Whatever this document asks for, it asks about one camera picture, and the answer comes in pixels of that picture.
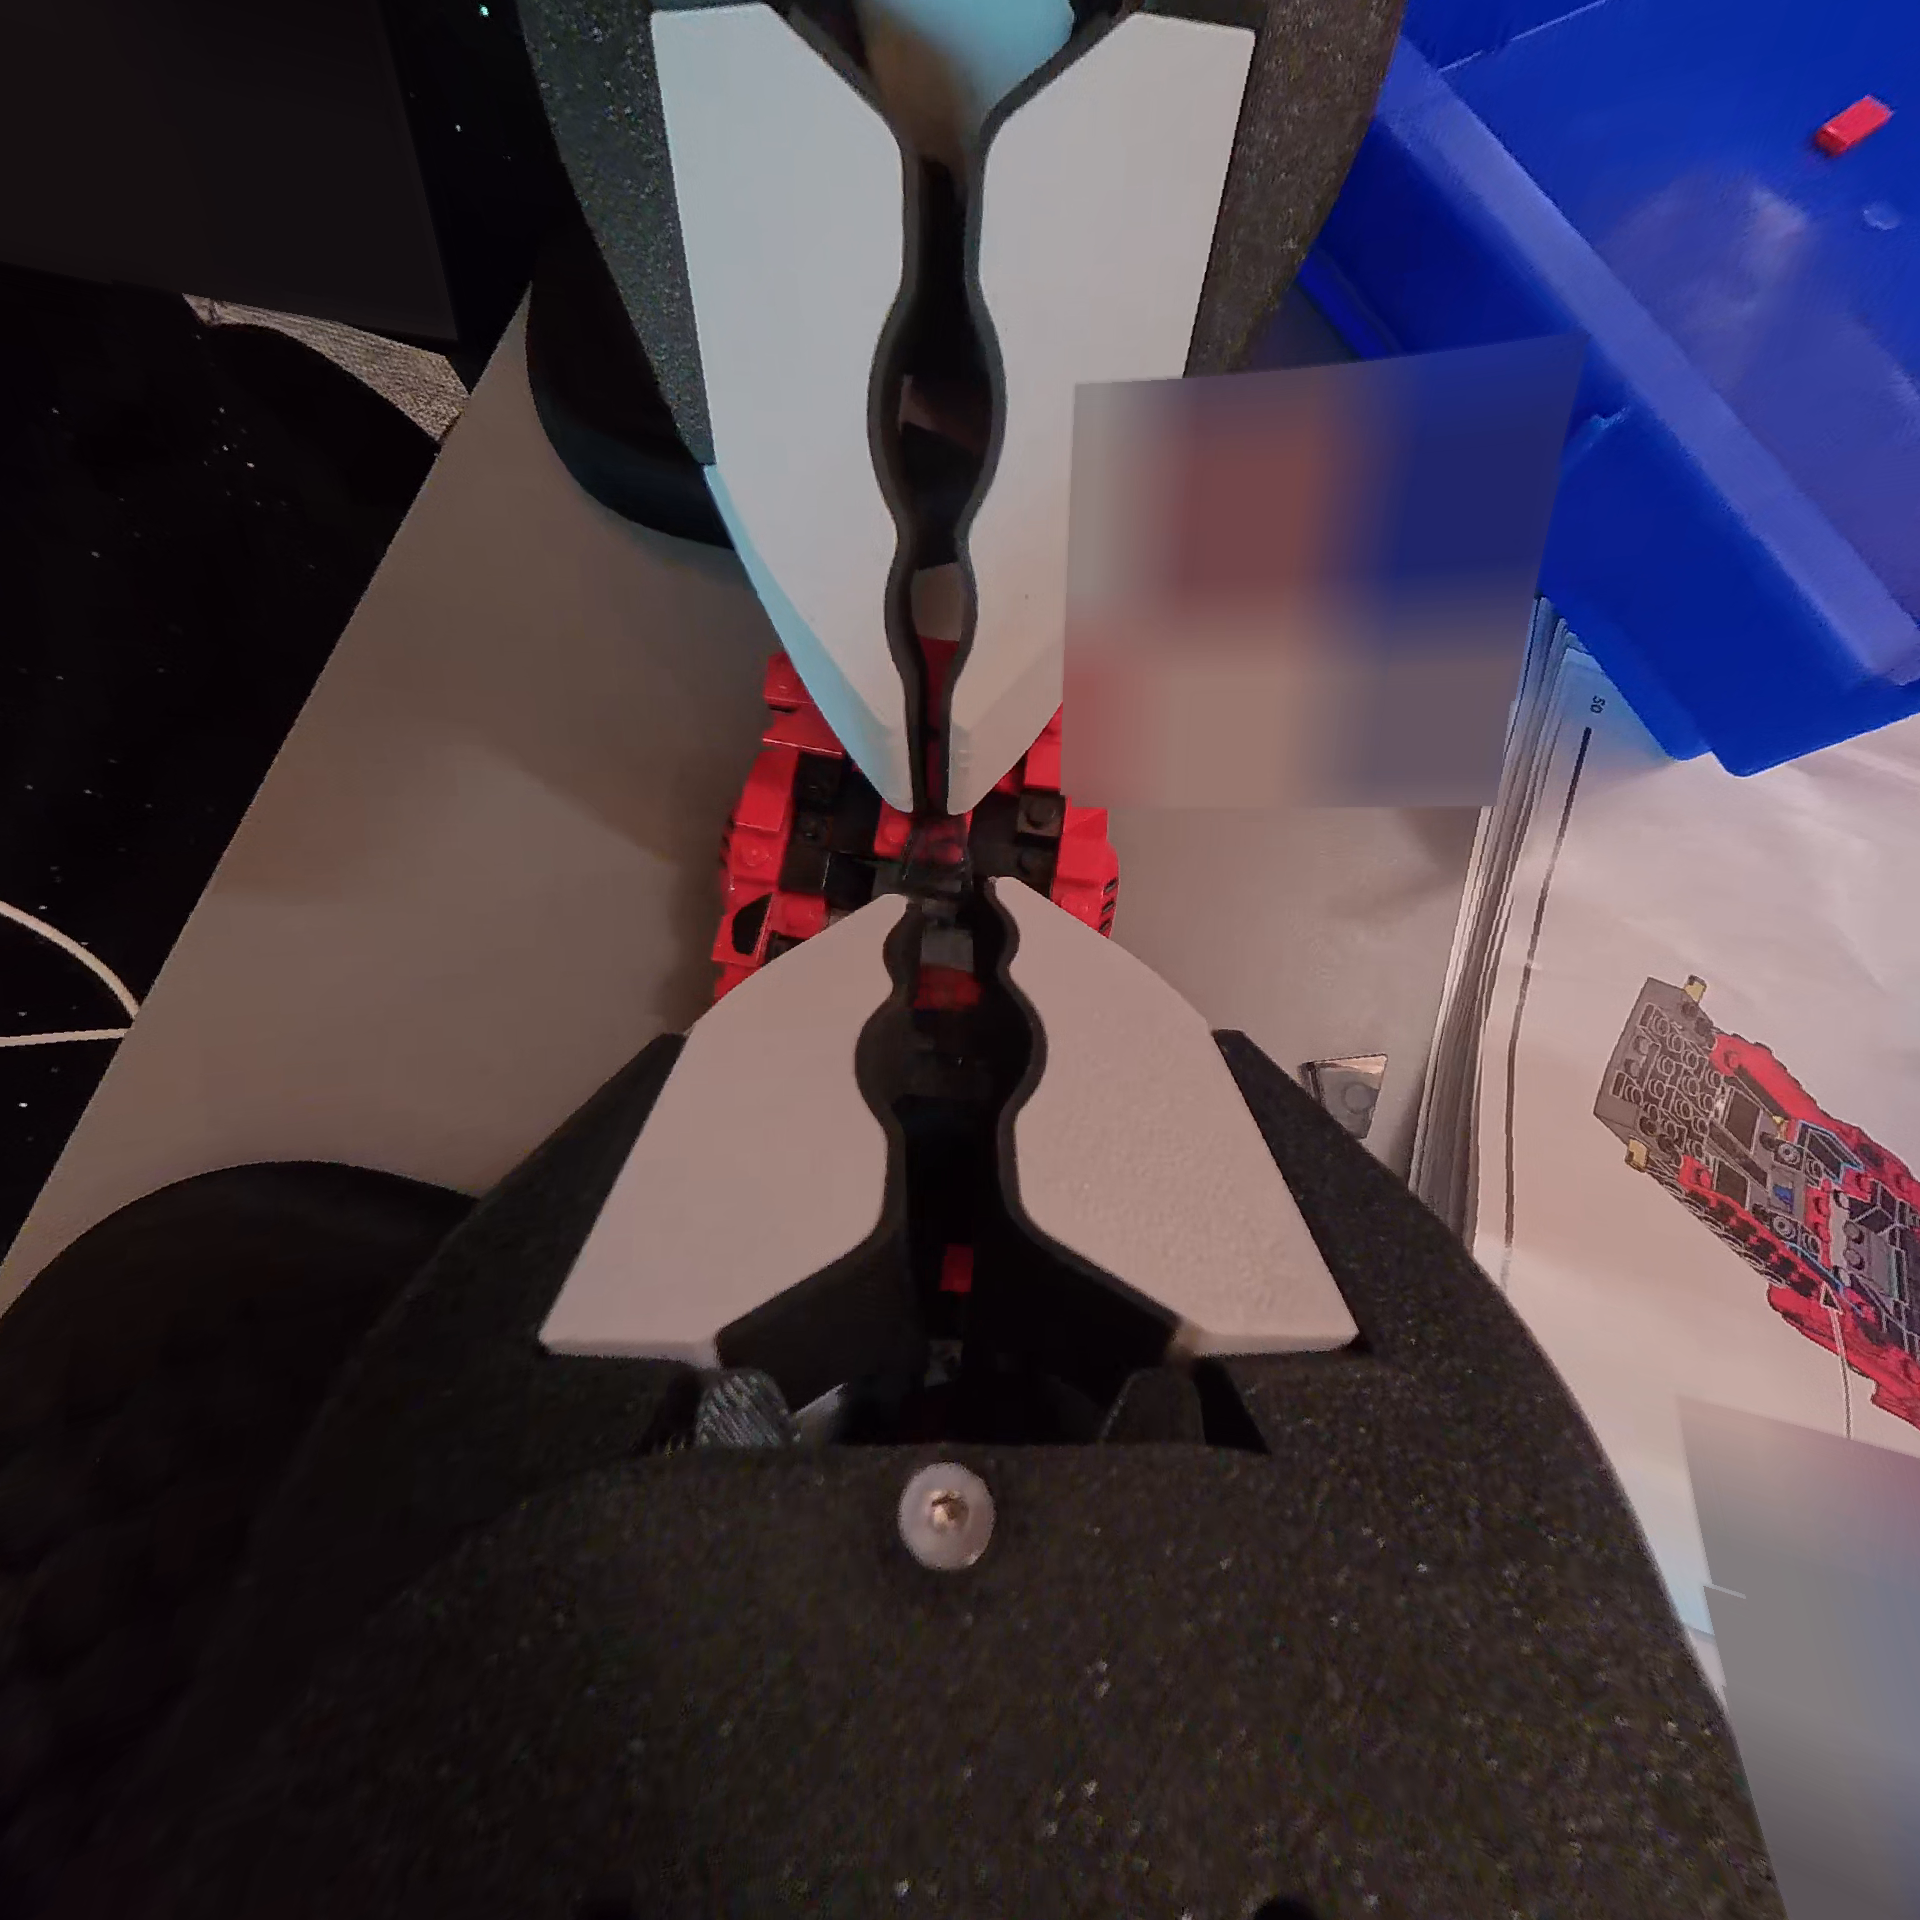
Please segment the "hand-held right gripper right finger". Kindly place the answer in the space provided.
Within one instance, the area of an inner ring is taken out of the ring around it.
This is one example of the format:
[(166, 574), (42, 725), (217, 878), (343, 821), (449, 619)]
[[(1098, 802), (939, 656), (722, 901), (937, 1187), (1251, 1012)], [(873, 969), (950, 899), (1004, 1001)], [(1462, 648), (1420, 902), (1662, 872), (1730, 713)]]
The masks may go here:
[(1194, 1357), (1335, 1354), (1358, 1337), (1208, 1022), (1159, 973), (1020, 880), (1006, 966), (1041, 1030), (1014, 1110), (1017, 1210), (1153, 1310)]

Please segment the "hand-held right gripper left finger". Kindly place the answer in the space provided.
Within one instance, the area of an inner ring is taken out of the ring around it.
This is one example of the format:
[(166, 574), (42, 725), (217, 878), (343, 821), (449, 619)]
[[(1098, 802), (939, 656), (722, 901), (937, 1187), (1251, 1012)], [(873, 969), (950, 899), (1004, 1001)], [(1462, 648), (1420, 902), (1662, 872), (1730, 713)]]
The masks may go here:
[(551, 1354), (722, 1365), (726, 1332), (878, 1230), (890, 1147), (858, 1041), (904, 915), (871, 901), (689, 1030), (543, 1323)]

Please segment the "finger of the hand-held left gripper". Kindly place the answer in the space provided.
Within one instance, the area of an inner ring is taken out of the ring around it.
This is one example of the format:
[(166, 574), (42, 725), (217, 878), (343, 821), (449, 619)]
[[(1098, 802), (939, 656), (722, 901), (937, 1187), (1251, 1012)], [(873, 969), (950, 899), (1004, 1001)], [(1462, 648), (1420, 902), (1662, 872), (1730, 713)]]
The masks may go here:
[(992, 432), (955, 529), (950, 810), (978, 804), (1063, 702), (1074, 395), (1184, 372), (1252, 60), (1247, 14), (1122, 12), (980, 132), (964, 286)]
[(655, 56), (708, 494), (809, 699), (912, 810), (904, 529), (875, 416), (905, 288), (900, 145), (827, 37), (777, 6), (660, 6)]

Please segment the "red toy brick car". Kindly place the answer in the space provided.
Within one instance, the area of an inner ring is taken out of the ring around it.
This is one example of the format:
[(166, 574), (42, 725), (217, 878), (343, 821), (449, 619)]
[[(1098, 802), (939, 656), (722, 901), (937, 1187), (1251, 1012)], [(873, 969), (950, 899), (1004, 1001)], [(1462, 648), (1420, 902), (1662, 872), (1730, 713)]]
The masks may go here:
[(880, 897), (904, 899), (884, 949), (894, 990), (855, 1045), (855, 1075), (887, 1142), (878, 1230), (850, 1254), (722, 1334), (910, 1330), (946, 1294), (983, 1288), (983, 1318), (1017, 1337), (1121, 1329), (1121, 1350), (1163, 1350), (1168, 1323), (1044, 1240), (1017, 1210), (1014, 1110), (1041, 1076), (1041, 1030), (1006, 966), (1014, 925), (996, 885), (1020, 880), (1098, 936), (1113, 933), (1118, 854), (1103, 806), (1063, 787), (1054, 713), (1015, 769), (954, 816), (896, 810), (859, 772), (787, 653), (768, 664), (770, 721), (722, 837), (718, 998)]

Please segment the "blue plastic bin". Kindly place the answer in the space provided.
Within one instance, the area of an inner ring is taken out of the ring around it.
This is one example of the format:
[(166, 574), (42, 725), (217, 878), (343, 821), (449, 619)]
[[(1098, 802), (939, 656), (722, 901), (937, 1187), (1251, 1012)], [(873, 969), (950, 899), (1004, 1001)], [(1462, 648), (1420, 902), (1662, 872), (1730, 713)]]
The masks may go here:
[(1667, 754), (1915, 715), (1915, 2), (1409, 4), (1304, 288), (1367, 358), (1587, 340), (1538, 593)]

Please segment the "brick instruction booklet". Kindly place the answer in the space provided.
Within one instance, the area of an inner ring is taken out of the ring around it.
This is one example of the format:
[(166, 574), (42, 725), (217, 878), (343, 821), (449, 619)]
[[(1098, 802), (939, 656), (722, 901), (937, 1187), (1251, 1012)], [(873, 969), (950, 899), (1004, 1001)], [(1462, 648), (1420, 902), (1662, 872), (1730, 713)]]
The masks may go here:
[(1915, 718), (1667, 756), (1544, 608), (1411, 1181), (1528, 1321), (1726, 1690), (1682, 1405), (1915, 1453)]

